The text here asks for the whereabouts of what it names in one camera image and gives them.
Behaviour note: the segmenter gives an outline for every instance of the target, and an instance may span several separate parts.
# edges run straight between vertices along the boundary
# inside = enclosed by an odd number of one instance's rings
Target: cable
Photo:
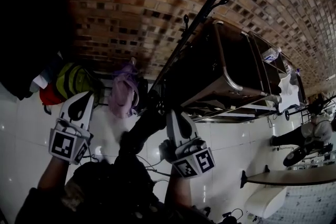
[[[90,161],[92,162],[90,147],[88,147],[88,149],[89,149],[89,154],[90,154]]]
[[[269,116],[267,116],[267,123],[268,123],[268,127],[270,127],[270,128],[273,127],[273,123],[272,123],[271,119],[269,118]]]
[[[149,164],[148,167],[152,167],[152,168],[153,168],[153,165],[151,165],[145,158],[143,158],[143,157],[141,157],[141,156],[139,156],[139,155],[137,155],[137,157],[142,158],[145,162],[147,162],[147,163]]]
[[[160,174],[160,175],[164,175],[164,176],[169,176],[169,177],[171,177],[171,175],[166,174],[166,173],[159,172],[159,171],[156,170],[156,169],[146,169],[146,170],[147,170],[147,171],[152,171],[152,172],[157,173],[157,174]]]
[[[157,182],[160,182],[160,181],[166,181],[166,182],[169,183],[169,181],[167,179],[159,179],[159,180],[155,181],[154,184],[156,184]]]
[[[236,211],[236,210],[240,210],[240,212],[242,212],[241,213],[241,216],[239,217],[239,218],[237,218],[237,220],[239,220],[242,216],[243,216],[243,211],[240,209],[240,208],[236,208],[236,209],[234,209],[234,210],[232,210],[232,212],[231,212],[231,215],[232,215],[232,213],[234,212],[234,211]]]
[[[335,101],[331,99],[331,101],[333,101],[333,103],[336,105]]]
[[[98,159],[98,158],[96,158],[95,154],[92,154],[92,155],[87,155],[87,156],[83,156],[83,158],[90,158],[90,160],[91,160],[91,158],[92,158],[92,159],[96,160],[96,161],[97,161],[97,163],[99,163],[99,162],[100,162],[100,161],[99,161],[99,159]]]
[[[156,164],[153,164],[153,165],[151,165],[151,166],[145,166],[145,168],[149,168],[149,167],[153,167],[153,166],[155,166],[155,165],[158,165],[158,164],[162,163],[162,161],[163,161],[163,159],[162,159],[162,160],[160,160],[158,163],[156,163]]]

